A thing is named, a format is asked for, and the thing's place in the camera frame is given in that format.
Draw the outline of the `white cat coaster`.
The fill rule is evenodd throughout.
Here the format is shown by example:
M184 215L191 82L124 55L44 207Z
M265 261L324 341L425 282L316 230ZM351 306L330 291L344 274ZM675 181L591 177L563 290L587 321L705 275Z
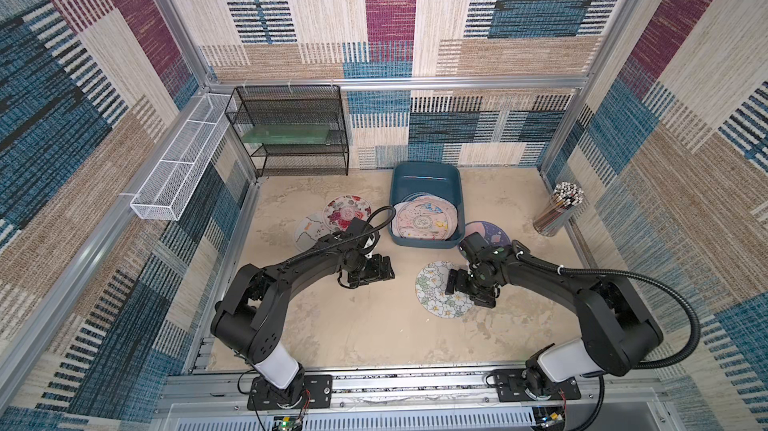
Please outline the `white cat coaster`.
M311 249L317 241L331 232L322 215L315 213L305 217L294 232L294 244L300 252Z

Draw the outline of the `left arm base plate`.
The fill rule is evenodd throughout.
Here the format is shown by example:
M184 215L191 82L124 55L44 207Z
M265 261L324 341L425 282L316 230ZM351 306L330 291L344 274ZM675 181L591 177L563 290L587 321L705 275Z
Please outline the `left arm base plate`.
M279 389L264 378L257 378L248 393L250 411L328 409L331 405L333 377L300 372L286 389Z

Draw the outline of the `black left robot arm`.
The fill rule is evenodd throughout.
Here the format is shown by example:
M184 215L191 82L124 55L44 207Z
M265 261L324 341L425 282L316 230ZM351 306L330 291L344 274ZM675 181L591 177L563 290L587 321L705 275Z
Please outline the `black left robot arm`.
M210 332L273 389L300 391L304 369L281 344L291 300L331 275L346 290L394 279L391 260L373 250L395 216L394 207L384 206L281 263L242 266L215 305Z

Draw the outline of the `white green floral coaster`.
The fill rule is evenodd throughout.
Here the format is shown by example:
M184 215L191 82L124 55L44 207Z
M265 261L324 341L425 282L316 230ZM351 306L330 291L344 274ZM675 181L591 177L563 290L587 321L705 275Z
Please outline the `white green floral coaster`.
M449 272L455 268L454 263L436 261L425 266L416 277L417 299L427 312L436 317L461 318L474 307L474 303L463 293L445 293Z

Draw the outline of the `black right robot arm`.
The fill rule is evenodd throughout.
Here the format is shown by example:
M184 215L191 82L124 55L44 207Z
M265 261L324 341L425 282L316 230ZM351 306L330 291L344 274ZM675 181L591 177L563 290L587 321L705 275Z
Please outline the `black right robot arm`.
M556 394L577 376L624 376L635 369L676 365L698 347L702 326L694 307L677 290L648 276L613 269L575 269L539 259L519 241L492 246L477 233L466 236L458 249L467 268L448 273L445 292L460 293L480 307L492 309L504 286L524 288L571 311L579 337L549 345L531 356L518 380L532 400ZM664 334L634 287L641 282L676 302L688 319L690 333L683 347L656 360L649 354Z

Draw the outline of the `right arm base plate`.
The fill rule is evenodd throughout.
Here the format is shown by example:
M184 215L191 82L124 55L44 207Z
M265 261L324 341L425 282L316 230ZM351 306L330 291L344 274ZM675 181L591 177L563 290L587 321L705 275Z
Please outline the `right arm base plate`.
M485 377L484 382L496 391L499 401L503 403L581 398L574 378L554 383L538 371L524 368L495 369Z

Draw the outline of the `white colourful doodle coaster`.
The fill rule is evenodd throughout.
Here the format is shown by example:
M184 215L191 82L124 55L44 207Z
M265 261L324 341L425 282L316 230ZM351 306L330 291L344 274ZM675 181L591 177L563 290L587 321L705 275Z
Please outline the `white colourful doodle coaster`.
M395 211L391 230L397 238L447 241L458 227L456 206L432 194L417 193L396 204Z

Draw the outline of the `red rose floral coaster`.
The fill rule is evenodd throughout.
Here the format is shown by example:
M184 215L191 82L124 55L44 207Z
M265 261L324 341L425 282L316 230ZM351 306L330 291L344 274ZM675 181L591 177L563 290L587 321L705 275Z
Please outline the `red rose floral coaster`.
M342 195L331 200L321 216L332 231L345 231L354 219L366 221L372 214L368 201L357 195Z

